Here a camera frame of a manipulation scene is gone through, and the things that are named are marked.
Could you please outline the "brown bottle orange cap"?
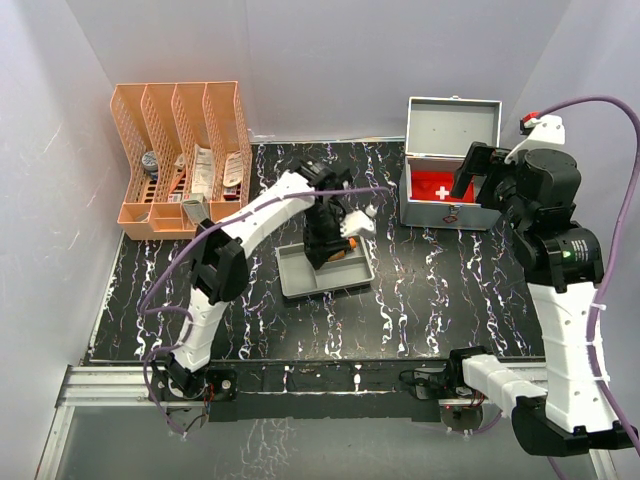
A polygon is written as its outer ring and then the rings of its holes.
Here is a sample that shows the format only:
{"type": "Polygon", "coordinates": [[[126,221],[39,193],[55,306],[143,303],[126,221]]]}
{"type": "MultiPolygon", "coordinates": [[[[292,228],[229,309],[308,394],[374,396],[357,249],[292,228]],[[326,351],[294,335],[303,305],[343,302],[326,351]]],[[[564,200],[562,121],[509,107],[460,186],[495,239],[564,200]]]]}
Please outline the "brown bottle orange cap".
{"type": "Polygon", "coordinates": [[[331,255],[328,258],[328,262],[333,262],[333,261],[344,258],[347,254],[351,253],[356,247],[357,247],[357,239],[355,237],[350,237],[348,239],[348,245],[345,246],[342,250],[331,255]]]}

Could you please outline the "grey metal case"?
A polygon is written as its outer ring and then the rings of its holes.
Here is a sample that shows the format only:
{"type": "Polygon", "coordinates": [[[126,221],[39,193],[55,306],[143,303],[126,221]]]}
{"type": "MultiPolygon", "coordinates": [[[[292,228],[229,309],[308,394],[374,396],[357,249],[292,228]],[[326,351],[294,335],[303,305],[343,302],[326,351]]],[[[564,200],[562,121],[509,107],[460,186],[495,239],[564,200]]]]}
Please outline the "grey metal case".
{"type": "Polygon", "coordinates": [[[417,201],[410,198],[410,174],[451,172],[462,164],[474,141],[497,146],[499,100],[412,96],[408,100],[405,160],[399,183],[399,222],[404,226],[486,231],[499,217],[476,203],[480,184],[472,182],[474,203],[417,201]]]}

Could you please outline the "grey plastic divided tray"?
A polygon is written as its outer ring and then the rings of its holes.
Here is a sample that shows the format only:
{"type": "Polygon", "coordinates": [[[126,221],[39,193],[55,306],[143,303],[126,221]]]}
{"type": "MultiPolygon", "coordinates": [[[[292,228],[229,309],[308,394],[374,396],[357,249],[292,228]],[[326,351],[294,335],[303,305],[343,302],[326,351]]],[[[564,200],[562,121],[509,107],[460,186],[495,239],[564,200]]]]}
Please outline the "grey plastic divided tray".
{"type": "Polygon", "coordinates": [[[355,238],[355,248],[339,259],[315,270],[304,253],[304,244],[297,243],[276,249],[281,291],[286,299],[298,299],[369,286],[375,278],[370,255],[361,237],[355,238]]]}

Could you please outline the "red first aid kit pouch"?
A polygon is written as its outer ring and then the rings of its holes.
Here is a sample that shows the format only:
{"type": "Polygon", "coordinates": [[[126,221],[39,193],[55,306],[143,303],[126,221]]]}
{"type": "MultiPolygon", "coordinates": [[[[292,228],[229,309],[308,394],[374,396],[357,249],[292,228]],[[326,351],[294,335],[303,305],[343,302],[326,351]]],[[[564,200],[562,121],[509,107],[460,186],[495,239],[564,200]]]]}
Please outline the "red first aid kit pouch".
{"type": "Polygon", "coordinates": [[[451,172],[416,171],[410,174],[410,198],[417,201],[474,203],[474,187],[469,186],[462,198],[451,195],[454,178],[451,172]]]}

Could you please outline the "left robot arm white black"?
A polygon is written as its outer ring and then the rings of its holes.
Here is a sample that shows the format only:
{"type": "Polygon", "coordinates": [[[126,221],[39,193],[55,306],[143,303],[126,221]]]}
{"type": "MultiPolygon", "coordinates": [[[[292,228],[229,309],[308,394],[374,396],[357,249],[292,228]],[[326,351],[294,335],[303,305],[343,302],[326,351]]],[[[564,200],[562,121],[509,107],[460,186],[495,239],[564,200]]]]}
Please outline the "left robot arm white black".
{"type": "Polygon", "coordinates": [[[261,196],[240,211],[215,222],[197,210],[196,235],[172,261],[141,301],[142,317],[176,314],[183,320],[177,341],[154,347],[145,358],[149,367],[164,364],[164,383],[173,394],[194,399],[206,387],[204,373],[218,325],[230,303],[247,288],[248,260],[253,251],[292,217],[302,214],[303,253],[313,269],[351,249],[353,233],[341,202],[353,181],[349,169],[335,171],[316,161],[286,170],[261,196]],[[189,303],[153,306],[160,285],[183,261],[189,263],[189,303]]]}

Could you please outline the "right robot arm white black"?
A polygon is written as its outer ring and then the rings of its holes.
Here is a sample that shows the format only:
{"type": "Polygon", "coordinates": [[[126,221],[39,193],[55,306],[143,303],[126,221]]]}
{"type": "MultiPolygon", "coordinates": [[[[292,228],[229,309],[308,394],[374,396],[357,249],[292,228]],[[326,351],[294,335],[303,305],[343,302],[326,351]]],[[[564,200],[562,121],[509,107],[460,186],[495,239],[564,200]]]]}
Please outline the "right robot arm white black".
{"type": "Polygon", "coordinates": [[[598,328],[588,324],[589,311],[604,266],[596,236],[572,219],[581,183],[576,161],[549,147],[513,154],[474,142],[454,174],[454,196],[464,194],[476,176],[484,179],[480,205],[499,210],[512,228],[514,254],[542,331],[547,386],[533,385],[475,346],[451,352],[447,389],[490,399],[510,418],[530,455],[567,457],[638,446],[637,429],[602,390],[604,371],[591,365],[601,340],[598,328]]]}

